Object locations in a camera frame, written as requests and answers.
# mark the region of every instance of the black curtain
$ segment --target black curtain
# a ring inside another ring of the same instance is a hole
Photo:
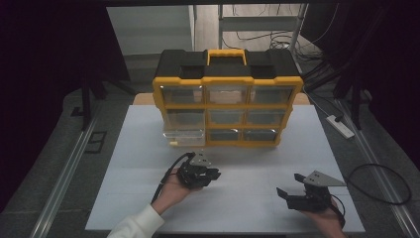
[[[0,210],[34,164],[81,76],[92,85],[102,80],[98,72],[129,80],[105,7],[15,2],[0,4]]]
[[[372,95],[371,112],[418,169],[419,11],[419,3],[391,3],[364,53],[359,73]]]

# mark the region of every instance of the power strip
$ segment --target power strip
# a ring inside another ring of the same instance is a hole
[[[326,119],[346,139],[349,139],[349,138],[355,136],[355,133],[353,133],[349,128],[347,128],[347,126],[344,125],[341,121],[340,122],[336,122],[336,117],[334,115],[331,115],[331,116],[327,117]]]

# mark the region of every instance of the wrist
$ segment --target wrist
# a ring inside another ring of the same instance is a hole
[[[343,230],[338,228],[328,228],[321,230],[321,232],[327,238],[346,238],[346,235],[343,233]]]
[[[157,214],[162,215],[166,210],[171,207],[171,204],[160,197],[157,198],[154,203],[151,204],[152,208],[157,212]]]

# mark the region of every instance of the white sleeve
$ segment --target white sleeve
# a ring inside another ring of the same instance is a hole
[[[118,223],[108,238],[150,238],[163,224],[164,220],[148,204],[142,212]]]

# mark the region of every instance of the wall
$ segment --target wall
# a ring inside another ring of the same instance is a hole
[[[191,6],[107,8],[124,56],[193,49]]]

